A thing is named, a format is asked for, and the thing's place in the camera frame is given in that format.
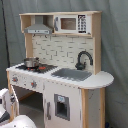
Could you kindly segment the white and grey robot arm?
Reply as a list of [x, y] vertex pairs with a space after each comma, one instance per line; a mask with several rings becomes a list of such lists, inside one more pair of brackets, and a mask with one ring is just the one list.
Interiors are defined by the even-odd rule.
[[9, 121], [11, 116], [11, 105], [14, 101], [14, 95], [10, 94], [7, 88], [0, 90], [0, 126]]

